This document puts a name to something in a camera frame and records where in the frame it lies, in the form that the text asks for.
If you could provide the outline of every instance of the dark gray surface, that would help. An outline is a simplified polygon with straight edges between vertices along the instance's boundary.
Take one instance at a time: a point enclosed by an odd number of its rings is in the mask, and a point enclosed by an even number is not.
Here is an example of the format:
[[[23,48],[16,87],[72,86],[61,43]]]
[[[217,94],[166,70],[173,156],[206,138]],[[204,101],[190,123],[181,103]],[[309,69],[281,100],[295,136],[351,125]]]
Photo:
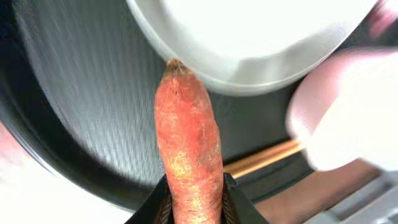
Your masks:
[[[126,3],[25,0],[15,9],[36,77],[67,131],[102,165],[153,187],[164,173],[152,107],[164,62]],[[284,119],[294,89],[249,98],[211,94],[225,162],[288,138]]]

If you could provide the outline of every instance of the black surface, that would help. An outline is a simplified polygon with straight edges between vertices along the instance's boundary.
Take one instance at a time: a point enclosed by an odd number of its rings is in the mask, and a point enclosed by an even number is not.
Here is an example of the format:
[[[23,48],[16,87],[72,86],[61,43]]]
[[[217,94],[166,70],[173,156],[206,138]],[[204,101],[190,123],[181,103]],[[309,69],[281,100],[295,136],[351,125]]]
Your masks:
[[[122,0],[23,0],[14,9],[0,21],[2,121],[52,172],[137,209],[164,174],[152,107],[164,62]],[[285,112],[297,85],[245,98],[211,94],[225,163],[289,138]],[[238,182],[260,200],[310,172],[296,154]]]

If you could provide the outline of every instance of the metal bowl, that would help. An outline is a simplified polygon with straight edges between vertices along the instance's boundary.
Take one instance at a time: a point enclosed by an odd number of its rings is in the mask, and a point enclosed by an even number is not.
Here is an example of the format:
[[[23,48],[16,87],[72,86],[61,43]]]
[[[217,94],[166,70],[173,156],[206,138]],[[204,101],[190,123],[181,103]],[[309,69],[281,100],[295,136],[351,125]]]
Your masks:
[[[355,30],[377,0],[305,0],[299,4],[250,0],[228,5],[220,1],[210,5],[206,1],[179,0],[127,2],[161,57],[179,58],[211,91],[250,96],[285,87],[303,77]],[[241,9],[238,20],[231,16],[236,9]],[[280,16],[273,15],[275,19],[270,20],[272,17],[266,14],[272,11]],[[220,17],[211,20],[217,12]],[[264,21],[261,27],[258,20]]]

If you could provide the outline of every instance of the wooden stick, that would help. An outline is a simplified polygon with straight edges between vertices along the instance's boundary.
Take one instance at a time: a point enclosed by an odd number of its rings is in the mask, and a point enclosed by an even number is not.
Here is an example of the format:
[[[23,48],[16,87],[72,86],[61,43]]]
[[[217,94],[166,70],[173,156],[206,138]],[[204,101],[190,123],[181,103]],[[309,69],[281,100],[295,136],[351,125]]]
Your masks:
[[[224,166],[224,172],[230,173],[236,179],[289,157],[302,149],[303,147],[299,142],[296,140],[289,140],[228,164]]]

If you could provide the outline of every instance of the carrot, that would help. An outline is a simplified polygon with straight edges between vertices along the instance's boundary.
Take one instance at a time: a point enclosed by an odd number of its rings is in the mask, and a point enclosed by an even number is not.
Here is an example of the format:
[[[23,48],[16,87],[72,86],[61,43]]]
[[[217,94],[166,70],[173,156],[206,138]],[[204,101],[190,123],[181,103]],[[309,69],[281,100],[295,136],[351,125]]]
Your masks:
[[[178,60],[167,62],[157,90],[155,126],[175,222],[219,224],[223,193],[220,135],[206,88]]]

